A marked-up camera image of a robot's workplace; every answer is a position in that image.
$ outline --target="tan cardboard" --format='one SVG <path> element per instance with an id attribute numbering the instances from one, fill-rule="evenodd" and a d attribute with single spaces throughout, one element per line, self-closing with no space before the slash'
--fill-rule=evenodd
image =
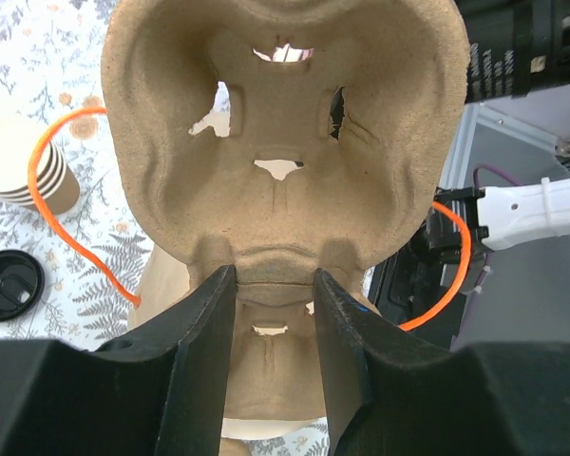
<path id="1" fill-rule="evenodd" d="M 231 439 L 221 439 L 219 456 L 251 456 L 251 452 L 242 442 Z"/>
<path id="2" fill-rule="evenodd" d="M 312 57 L 283 64 L 254 53 L 288 43 Z M 105 103 L 128 203 L 157 243 L 130 322 L 235 264 L 226 417 L 325 414 L 304 307 L 313 272 L 327 269 L 360 298 L 364 272 L 417 230 L 462 114 L 468 51 L 451 0 L 122 0 L 116 8 L 102 60 Z M 230 91 L 229 131 L 223 115 L 204 119 L 218 81 Z M 329 111 L 339 87 L 337 141 Z M 207 123 L 219 133 L 202 129 Z M 303 167 L 279 180 L 257 165 L 275 160 Z M 279 335 L 254 328 L 284 326 Z"/>

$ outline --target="orange wire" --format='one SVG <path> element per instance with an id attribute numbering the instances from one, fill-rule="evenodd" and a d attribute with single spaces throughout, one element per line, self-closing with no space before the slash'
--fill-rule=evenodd
<path id="1" fill-rule="evenodd" d="M 441 212 L 448 219 L 452 220 L 454 223 L 456 223 L 456 225 L 458 225 L 461 238 L 463 240 L 463 251 L 460 257 L 460 264 L 458 266 L 456 277 L 454 277 L 454 281 L 452 282 L 452 286 L 449 287 L 449 290 L 447 290 L 446 294 L 444 294 L 443 297 L 437 302 L 437 304 L 431 307 L 426 313 L 420 315 L 417 318 L 414 318 L 413 320 L 407 321 L 402 325 L 399 325 L 399 328 L 404 331 L 415 330 L 419 326 L 427 323 L 431 318 L 435 317 L 440 311 L 446 308 L 447 304 L 450 303 L 450 301 L 463 286 L 463 282 L 465 281 L 466 277 L 466 271 L 468 270 L 468 265 L 471 262 L 471 233 L 468 230 L 465 221 L 458 214 L 450 211 L 447 207 L 439 202 L 433 202 L 433 209 Z"/>
<path id="2" fill-rule="evenodd" d="M 112 284 L 116 287 L 116 289 L 123 295 L 126 299 L 133 303 L 135 308 L 140 306 L 140 297 L 135 296 L 134 294 L 128 292 L 121 282 L 114 276 L 114 274 L 109 270 L 109 268 L 93 253 L 89 252 L 85 247 L 80 245 L 76 239 L 70 236 L 67 231 L 64 229 L 63 226 L 57 221 L 57 219 L 52 215 L 50 209 L 48 209 L 47 202 L 42 195 L 38 191 L 38 165 L 40 164 L 40 160 L 42 159 L 43 153 L 47 148 L 48 144 L 52 141 L 55 135 L 61 130 L 61 128 L 67 124 L 69 121 L 82 117 L 82 116 L 89 116 L 92 114 L 106 114 L 107 110 L 102 106 L 93 106 L 93 107 L 83 107 L 82 109 L 77 109 L 75 111 L 66 114 L 57 122 L 53 123 L 48 130 L 45 132 L 44 135 L 40 138 L 34 150 L 29 158 L 28 163 L 28 188 L 29 192 L 31 193 L 31 197 L 38 208 L 38 211 L 45 218 L 48 223 L 48 226 L 61 238 L 66 244 L 68 244 L 72 249 L 78 252 L 80 255 L 88 259 L 91 263 L 93 263 L 97 268 L 99 268 L 112 282 Z"/>

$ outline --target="stacked paper cups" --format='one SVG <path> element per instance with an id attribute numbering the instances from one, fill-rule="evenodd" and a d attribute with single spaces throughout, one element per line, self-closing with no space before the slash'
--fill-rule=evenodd
<path id="1" fill-rule="evenodd" d="M 45 130 L 45 125 L 24 116 L 0 117 L 0 200 L 35 209 L 28 189 L 28 163 Z M 38 167 L 38 189 L 55 215 L 71 209 L 80 197 L 80 185 L 53 143 Z"/>

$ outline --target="purple cable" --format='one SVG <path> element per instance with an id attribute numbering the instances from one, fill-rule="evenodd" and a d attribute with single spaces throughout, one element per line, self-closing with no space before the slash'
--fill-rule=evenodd
<path id="1" fill-rule="evenodd" d="M 476 188 L 480 188 L 480 186 L 481 186 L 480 182 L 479 182 L 479 172 L 482 169 L 485 171 L 489 171 L 492 174 L 495 174 L 499 178 L 504 179 L 505 181 L 509 182 L 511 185 L 515 185 L 516 187 L 523 185 L 520 180 L 518 180 L 515 176 L 512 176 L 511 174 L 507 173 L 506 171 L 503 171 L 502 169 L 500 169 L 496 166 L 493 166 L 491 164 L 482 163 L 482 164 L 478 164 L 477 167 L 473 170 L 473 184 L 475 185 Z M 486 266 L 489 266 L 491 260 L 492 260 L 492 254 L 487 254 L 485 256 L 484 268 Z M 477 277 L 477 280 L 475 281 L 474 288 L 476 289 L 477 287 L 481 287 L 484 284 L 486 277 L 487 277 L 487 272 L 482 271 L 482 273 L 479 274 L 479 277 Z M 468 301 L 469 306 L 473 302 L 476 295 L 477 295 L 477 293 L 474 293 L 471 296 L 471 298 L 469 299 L 469 301 Z"/>

